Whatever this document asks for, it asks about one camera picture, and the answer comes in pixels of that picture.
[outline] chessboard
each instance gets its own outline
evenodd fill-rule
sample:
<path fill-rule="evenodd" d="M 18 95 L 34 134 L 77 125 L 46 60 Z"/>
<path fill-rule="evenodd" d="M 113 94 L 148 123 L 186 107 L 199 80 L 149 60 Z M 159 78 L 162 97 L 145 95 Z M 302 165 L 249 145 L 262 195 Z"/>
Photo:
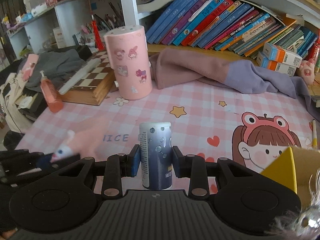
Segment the chessboard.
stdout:
<path fill-rule="evenodd" d="M 62 101 L 99 106 L 104 100 L 116 77 L 106 51 L 98 52 L 90 59 L 93 58 L 99 58 L 101 63 L 62 95 Z"/>

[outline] purple book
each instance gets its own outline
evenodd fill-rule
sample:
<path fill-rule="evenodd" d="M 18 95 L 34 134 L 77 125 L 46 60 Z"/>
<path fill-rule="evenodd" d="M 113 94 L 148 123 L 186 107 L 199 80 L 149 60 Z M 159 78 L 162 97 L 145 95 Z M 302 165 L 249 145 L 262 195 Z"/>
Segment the purple book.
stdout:
<path fill-rule="evenodd" d="M 176 24 L 172 27 L 169 33 L 161 41 L 162 44 L 168 45 L 168 43 L 182 31 L 184 25 L 188 22 L 189 18 L 202 6 L 207 0 L 199 0 Z"/>

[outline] red tassel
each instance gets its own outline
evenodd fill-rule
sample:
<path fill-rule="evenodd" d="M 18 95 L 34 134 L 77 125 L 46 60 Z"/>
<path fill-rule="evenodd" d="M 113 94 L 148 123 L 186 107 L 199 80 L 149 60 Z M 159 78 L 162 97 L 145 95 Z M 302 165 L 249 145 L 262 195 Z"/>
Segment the red tassel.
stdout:
<path fill-rule="evenodd" d="M 93 27 L 94 37 L 96 39 L 97 49 L 99 51 L 106 50 L 106 48 L 103 46 L 103 43 L 101 41 L 100 34 L 99 34 L 99 31 L 98 31 L 98 27 L 97 27 L 97 23 L 96 23 L 95 20 L 92 21 L 92 27 Z"/>

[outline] red book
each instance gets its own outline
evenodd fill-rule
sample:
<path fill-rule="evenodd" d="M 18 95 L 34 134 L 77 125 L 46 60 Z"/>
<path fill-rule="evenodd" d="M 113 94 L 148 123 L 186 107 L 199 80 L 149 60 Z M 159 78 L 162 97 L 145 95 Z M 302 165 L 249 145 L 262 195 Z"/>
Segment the red book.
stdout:
<path fill-rule="evenodd" d="M 256 17 L 259 14 L 257 10 L 253 10 L 252 12 L 248 13 L 247 15 L 243 16 L 239 21 L 237 21 L 235 24 L 231 25 L 225 32 L 220 34 L 217 38 L 214 40 L 210 41 L 204 49 L 209 49 L 211 46 L 215 45 L 218 42 L 224 42 L 227 39 L 230 38 L 229 34 L 238 29 L 240 26 L 245 24 L 247 21 L 251 20 L 252 18 Z"/>
<path fill-rule="evenodd" d="M 233 3 L 232 0 L 224 0 L 217 8 L 215 8 L 196 28 L 181 42 L 183 46 L 187 46 L 189 42 L 195 39 L 217 16 L 222 14 Z"/>

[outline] yellow star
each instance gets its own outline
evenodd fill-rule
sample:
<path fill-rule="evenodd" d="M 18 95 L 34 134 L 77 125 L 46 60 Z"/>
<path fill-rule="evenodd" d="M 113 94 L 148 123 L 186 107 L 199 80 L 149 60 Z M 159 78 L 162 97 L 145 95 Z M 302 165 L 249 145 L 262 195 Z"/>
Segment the yellow star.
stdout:
<path fill-rule="evenodd" d="M 187 113 L 184 111 L 184 106 L 174 106 L 173 109 L 170 111 L 170 114 L 174 114 L 176 118 L 179 118 L 180 116 L 186 115 Z"/>
<path fill-rule="evenodd" d="M 225 101 L 219 101 L 219 106 L 225 107 L 227 106 L 227 104 L 225 103 Z"/>

